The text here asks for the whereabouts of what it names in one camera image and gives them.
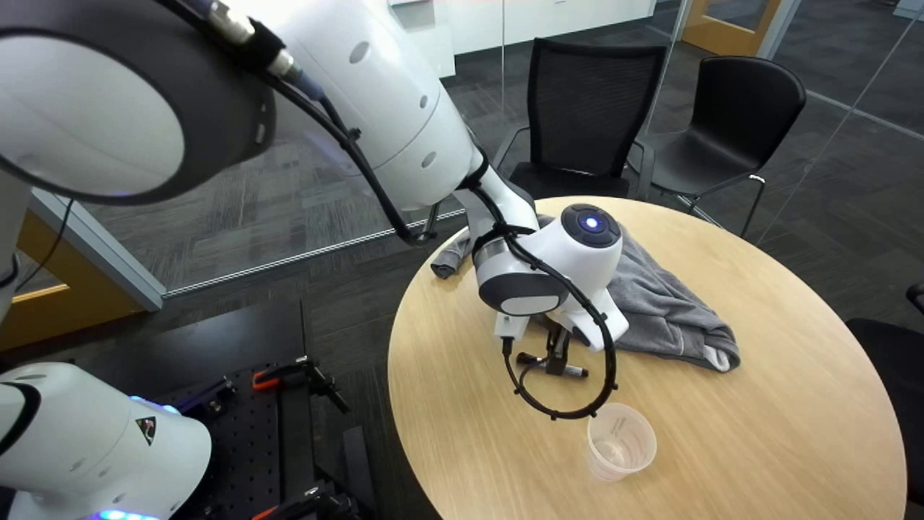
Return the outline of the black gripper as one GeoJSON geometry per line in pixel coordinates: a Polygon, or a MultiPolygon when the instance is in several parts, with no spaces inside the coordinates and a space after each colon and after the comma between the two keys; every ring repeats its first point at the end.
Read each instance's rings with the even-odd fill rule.
{"type": "Polygon", "coordinates": [[[587,369],[568,360],[568,341],[571,334],[564,327],[551,327],[545,334],[545,354],[538,357],[538,354],[519,352],[518,365],[524,369],[541,369],[548,376],[587,378],[587,369]]]}

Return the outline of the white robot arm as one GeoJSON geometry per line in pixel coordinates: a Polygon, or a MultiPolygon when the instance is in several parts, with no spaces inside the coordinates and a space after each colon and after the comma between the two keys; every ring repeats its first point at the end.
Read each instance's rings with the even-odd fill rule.
{"type": "MultiPolygon", "coordinates": [[[[613,350],[619,222],[544,219],[473,145],[375,0],[0,0],[0,281],[36,191],[147,206],[274,155],[353,159],[385,213],[459,200],[499,339],[538,315],[613,350]]],[[[199,489],[202,421],[67,360],[0,376],[8,520],[170,520],[199,489]]]]}

